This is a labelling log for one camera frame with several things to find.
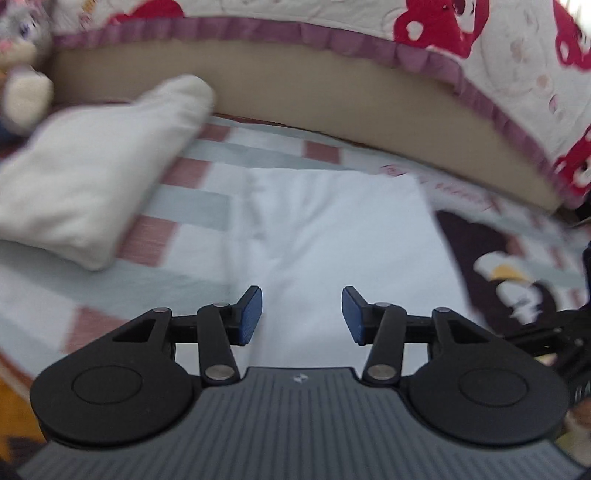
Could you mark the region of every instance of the bed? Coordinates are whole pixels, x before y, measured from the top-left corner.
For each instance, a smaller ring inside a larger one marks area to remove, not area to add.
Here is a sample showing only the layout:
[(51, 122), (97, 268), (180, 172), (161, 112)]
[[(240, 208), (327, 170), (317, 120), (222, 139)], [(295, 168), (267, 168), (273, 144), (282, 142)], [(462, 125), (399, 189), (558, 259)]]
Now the bed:
[[(0, 378), (28, 398), (41, 370), (155, 305), (189, 314), (199, 305), (234, 301), (236, 286), (223, 268), (230, 201), (245, 168), (253, 167), (412, 174), (449, 247), (467, 316), (498, 333), (587, 302), (586, 228), (565, 228), (537, 209), (400, 156), (214, 116), (163, 175), (110, 268), (91, 272), (0, 241)], [(518, 284), (517, 296), (498, 295), (505, 281)], [(178, 344), (177, 361), (195, 373), (195, 346)], [(25, 434), (39, 439), (38, 432)], [(35, 447), (13, 444), (25, 453)]]
[(545, 210), (580, 205), (591, 55), (574, 20), (550, 0), (419, 3), (61, 0), (49, 71), (65, 103), (195, 73), (220, 113), (404, 154)]

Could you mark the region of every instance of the bed sheet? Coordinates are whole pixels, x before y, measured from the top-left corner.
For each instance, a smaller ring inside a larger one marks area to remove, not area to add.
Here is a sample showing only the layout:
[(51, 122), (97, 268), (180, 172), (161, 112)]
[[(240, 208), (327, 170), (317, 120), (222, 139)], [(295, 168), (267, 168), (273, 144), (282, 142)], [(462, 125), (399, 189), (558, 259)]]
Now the bed sheet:
[(53, 20), (60, 48), (279, 41), (433, 76), (570, 206), (591, 189), (591, 37), (557, 0), (58, 0)]
[[(46, 251), (0, 242), (0, 375), (26, 392), (42, 369), (155, 306), (192, 314), (204, 304), (236, 300), (225, 242), (231, 196), (245, 167), (414, 173), (466, 284), (469, 317), (498, 333), (587, 301), (580, 262), (590, 239), (586, 228), (566, 229), (395, 155), (212, 117), (161, 179), (109, 269), (90, 272)], [(178, 349), (185, 365), (195, 354), (191, 346)]]

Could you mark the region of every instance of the wooden floor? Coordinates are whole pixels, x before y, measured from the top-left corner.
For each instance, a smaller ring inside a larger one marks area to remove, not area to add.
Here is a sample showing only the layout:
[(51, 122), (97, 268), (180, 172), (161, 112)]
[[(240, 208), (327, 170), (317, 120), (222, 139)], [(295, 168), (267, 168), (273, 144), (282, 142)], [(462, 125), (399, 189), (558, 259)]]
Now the wooden floor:
[(0, 380), (0, 458), (18, 466), (43, 443), (29, 403)]

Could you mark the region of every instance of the stuffed animal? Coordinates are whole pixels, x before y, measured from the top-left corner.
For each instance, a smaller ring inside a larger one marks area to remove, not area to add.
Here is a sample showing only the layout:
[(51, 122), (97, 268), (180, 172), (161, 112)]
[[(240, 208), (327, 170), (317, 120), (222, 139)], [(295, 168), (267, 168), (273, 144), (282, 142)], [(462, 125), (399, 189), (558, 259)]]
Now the stuffed animal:
[(41, 0), (8, 0), (0, 15), (0, 145), (28, 136), (47, 114), (53, 84), (34, 68), (52, 46)]

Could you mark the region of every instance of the blanket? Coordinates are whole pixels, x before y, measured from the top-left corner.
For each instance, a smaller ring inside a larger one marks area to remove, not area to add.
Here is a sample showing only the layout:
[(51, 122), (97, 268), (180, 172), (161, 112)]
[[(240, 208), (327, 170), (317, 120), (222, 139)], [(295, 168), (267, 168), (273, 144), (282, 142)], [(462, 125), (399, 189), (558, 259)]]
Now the blanket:
[(57, 0), (54, 24), (60, 48), (283, 41), (434, 76), (569, 205), (591, 189), (591, 39), (557, 0)]

